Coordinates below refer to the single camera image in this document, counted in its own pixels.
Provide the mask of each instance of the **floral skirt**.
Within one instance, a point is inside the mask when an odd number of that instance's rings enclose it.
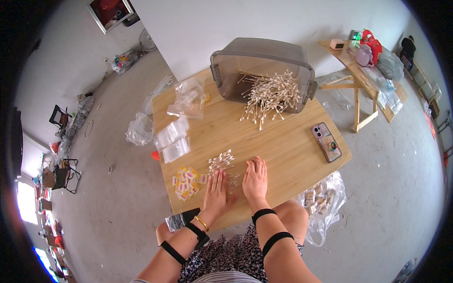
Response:
[[[296,245],[302,256],[302,246]],[[182,266],[178,282],[192,282],[209,273],[232,270],[267,283],[263,254],[253,223],[244,235],[235,235],[231,240],[222,235],[218,240],[210,240],[204,247],[194,250]]]

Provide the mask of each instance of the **gold bangle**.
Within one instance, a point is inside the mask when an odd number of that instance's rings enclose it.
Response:
[[[195,218],[196,220],[198,220],[198,221],[204,226],[204,228],[206,228],[206,232],[209,232],[209,228],[207,227],[206,223],[204,223],[204,221],[201,220],[200,217],[198,217],[197,215],[195,215],[194,218]]]

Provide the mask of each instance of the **gray plastic bin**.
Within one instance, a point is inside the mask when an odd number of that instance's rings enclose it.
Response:
[[[225,99],[247,103],[249,82],[237,83],[244,75],[272,77],[275,73],[293,72],[299,85],[300,99],[295,108],[285,112],[299,113],[313,99],[318,88],[314,70],[300,45],[265,38],[235,38],[224,49],[211,55],[211,72],[220,95]]]

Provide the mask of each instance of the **hand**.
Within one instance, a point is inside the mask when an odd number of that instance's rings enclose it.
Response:
[[[266,162],[258,156],[247,160],[248,168],[242,181],[242,189],[249,204],[256,201],[264,201],[267,191],[267,167]]]
[[[237,195],[232,195],[227,200],[228,177],[227,173],[220,169],[214,172],[214,177],[207,179],[206,196],[204,197],[204,207],[200,212],[200,218],[210,227],[214,221],[229,211],[237,199]]]

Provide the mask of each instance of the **smartphone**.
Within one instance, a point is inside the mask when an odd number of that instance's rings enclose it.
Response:
[[[312,127],[312,132],[327,157],[327,161],[333,162],[341,156],[341,150],[325,123]]]

